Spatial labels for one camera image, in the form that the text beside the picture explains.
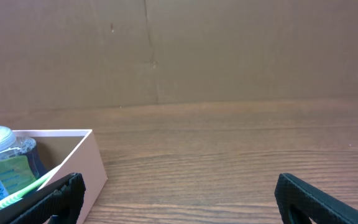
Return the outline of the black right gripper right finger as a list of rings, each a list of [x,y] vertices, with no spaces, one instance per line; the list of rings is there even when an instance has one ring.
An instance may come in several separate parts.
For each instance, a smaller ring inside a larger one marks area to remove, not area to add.
[[[279,175],[275,199],[286,224],[358,224],[358,210],[289,173]]]

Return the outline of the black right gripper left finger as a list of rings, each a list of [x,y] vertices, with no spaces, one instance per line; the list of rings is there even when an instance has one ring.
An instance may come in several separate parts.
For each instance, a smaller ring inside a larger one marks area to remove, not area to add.
[[[76,224],[85,201],[85,192],[82,174],[68,174],[0,210],[0,224]]]

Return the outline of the green toothbrush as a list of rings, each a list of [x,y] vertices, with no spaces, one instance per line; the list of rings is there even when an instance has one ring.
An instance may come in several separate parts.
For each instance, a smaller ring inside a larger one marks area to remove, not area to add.
[[[41,185],[43,185],[51,176],[53,176],[59,169],[61,165],[56,166],[52,170],[48,171],[41,178],[31,183],[30,185],[24,187],[23,189],[13,193],[12,195],[7,196],[6,198],[0,200],[0,210],[16,203],[24,198],[24,196],[30,193],[33,190],[37,190]]]

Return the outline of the clear soap pump bottle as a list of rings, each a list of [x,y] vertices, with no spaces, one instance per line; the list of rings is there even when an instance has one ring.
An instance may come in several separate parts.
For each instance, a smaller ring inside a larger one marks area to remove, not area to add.
[[[36,140],[0,125],[0,201],[46,173]]]

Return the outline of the white cardboard box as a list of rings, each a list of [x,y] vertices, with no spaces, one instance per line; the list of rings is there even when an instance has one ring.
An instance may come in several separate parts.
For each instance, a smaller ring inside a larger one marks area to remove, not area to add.
[[[86,192],[77,223],[83,223],[108,179],[92,130],[16,130],[14,133],[17,137],[36,140],[39,156],[47,172],[61,165],[40,189],[68,174],[82,174]]]

